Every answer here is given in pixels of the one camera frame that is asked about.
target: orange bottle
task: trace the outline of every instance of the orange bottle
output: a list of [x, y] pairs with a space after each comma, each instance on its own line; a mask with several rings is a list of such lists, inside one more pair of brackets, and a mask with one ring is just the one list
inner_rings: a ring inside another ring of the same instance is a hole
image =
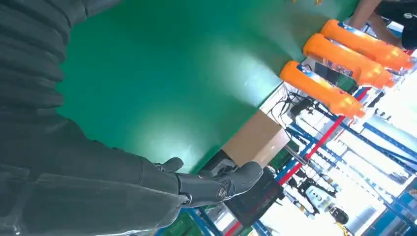
[[384, 67], [401, 71], [401, 69], [411, 69], [414, 65], [412, 57], [401, 49], [347, 26], [343, 22], [327, 21], [321, 34], [367, 56]]
[[325, 104], [334, 114], [349, 118], [361, 118], [365, 115], [362, 104], [353, 96], [294, 60], [284, 66], [279, 77]]
[[378, 89], [394, 86], [393, 75], [381, 64], [322, 34], [314, 34], [305, 44], [303, 52], [330, 69], [352, 77], [360, 86], [371, 85]]

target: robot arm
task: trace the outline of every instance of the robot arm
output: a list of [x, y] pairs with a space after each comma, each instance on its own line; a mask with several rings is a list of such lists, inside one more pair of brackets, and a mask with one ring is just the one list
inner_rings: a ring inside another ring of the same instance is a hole
[[56, 112], [72, 27], [119, 2], [0, 2], [0, 235], [161, 228], [181, 207], [221, 202], [262, 175], [256, 163], [216, 179], [163, 172], [175, 168], [89, 140]]

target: green table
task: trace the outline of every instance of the green table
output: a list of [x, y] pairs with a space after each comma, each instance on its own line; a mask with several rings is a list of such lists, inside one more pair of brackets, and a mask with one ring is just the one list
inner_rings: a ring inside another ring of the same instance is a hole
[[60, 113], [109, 146], [199, 169], [356, 2], [127, 0], [74, 29]]

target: green crate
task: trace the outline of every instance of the green crate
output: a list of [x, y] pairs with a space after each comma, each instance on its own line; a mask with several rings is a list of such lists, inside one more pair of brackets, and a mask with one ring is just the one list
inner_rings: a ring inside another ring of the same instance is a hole
[[163, 236], [203, 236], [190, 215], [182, 213], [163, 233]]
[[239, 234], [239, 236], [248, 236], [253, 231], [252, 227], [248, 227]]
[[[299, 151], [299, 145], [294, 141], [290, 141], [287, 144], [295, 152]], [[285, 165], [291, 160], [293, 156], [284, 148], [270, 161], [269, 165], [272, 166], [277, 171], [281, 171]]]
[[357, 89], [356, 82], [352, 78], [345, 75], [340, 75], [337, 78], [336, 86], [349, 94], [352, 94]]

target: cardboard box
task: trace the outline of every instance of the cardboard box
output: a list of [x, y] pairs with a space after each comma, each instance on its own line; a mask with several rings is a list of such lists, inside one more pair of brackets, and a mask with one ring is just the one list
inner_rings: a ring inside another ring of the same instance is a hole
[[289, 141], [284, 128], [258, 110], [222, 149], [240, 166], [256, 161], [265, 167]]

